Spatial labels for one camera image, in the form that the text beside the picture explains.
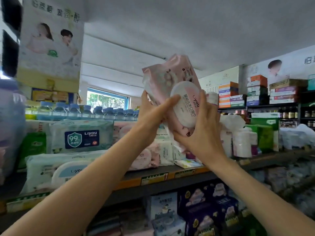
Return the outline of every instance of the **pink wet wipes package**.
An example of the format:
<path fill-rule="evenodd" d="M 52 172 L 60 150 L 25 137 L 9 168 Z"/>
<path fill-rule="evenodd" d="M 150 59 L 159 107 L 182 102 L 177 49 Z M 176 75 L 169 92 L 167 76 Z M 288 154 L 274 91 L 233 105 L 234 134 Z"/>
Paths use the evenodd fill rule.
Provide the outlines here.
<path fill-rule="evenodd" d="M 167 113 L 164 126 L 174 146 L 184 152 L 186 149 L 174 141 L 172 132 L 175 130 L 183 136 L 191 136 L 196 125 L 201 91 L 188 57 L 173 55 L 164 64 L 152 65 L 142 71 L 144 88 L 154 104 L 160 105 L 176 94 L 181 96 L 173 111 Z"/>

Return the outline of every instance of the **window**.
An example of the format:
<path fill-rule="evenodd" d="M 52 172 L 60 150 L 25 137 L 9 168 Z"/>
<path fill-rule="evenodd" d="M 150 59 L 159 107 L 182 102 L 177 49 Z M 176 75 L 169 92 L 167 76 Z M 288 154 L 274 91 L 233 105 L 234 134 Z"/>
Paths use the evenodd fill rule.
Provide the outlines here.
<path fill-rule="evenodd" d="M 123 108 L 126 110 L 129 107 L 129 98 L 118 94 L 88 88 L 86 104 L 90 105 L 92 109 L 96 106 L 102 106 L 104 108 Z"/>

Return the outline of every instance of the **hand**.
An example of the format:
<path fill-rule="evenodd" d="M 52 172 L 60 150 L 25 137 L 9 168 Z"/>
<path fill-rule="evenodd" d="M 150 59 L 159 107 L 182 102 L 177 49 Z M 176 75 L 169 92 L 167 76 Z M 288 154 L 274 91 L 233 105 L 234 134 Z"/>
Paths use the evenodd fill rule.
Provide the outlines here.
<path fill-rule="evenodd" d="M 204 91 L 200 92 L 200 107 L 195 131 L 190 137 L 174 132 L 174 139 L 184 145 L 207 167 L 215 168 L 216 163 L 227 159 L 220 139 L 221 124 L 218 108 L 207 103 Z"/>
<path fill-rule="evenodd" d="M 138 122 L 136 125 L 141 128 L 141 134 L 144 135 L 146 147 L 154 141 L 157 129 L 163 122 L 167 111 L 172 110 L 179 99 L 179 95 L 174 95 L 161 105 L 153 106 L 148 100 L 148 93 L 143 91 Z"/>

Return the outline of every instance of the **advertisement poster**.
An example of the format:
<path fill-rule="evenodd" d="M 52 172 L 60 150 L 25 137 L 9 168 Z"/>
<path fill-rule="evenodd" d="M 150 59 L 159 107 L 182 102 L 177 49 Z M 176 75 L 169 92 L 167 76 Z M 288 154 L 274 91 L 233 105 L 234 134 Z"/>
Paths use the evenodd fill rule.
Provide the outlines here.
<path fill-rule="evenodd" d="M 53 0 L 23 0 L 17 79 L 49 91 L 78 93 L 84 22 Z"/>
<path fill-rule="evenodd" d="M 315 46 L 290 52 L 245 68 L 245 77 L 263 75 L 268 86 L 284 79 L 308 79 L 315 74 Z"/>

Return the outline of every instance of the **ceiling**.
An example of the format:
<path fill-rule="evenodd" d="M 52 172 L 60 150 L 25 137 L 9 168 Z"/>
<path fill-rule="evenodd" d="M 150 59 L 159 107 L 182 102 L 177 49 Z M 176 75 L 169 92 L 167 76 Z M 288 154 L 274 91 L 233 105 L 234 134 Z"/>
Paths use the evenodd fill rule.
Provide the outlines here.
<path fill-rule="evenodd" d="M 85 0 L 82 76 L 130 96 L 142 68 L 187 54 L 199 78 L 315 44 L 315 0 Z"/>

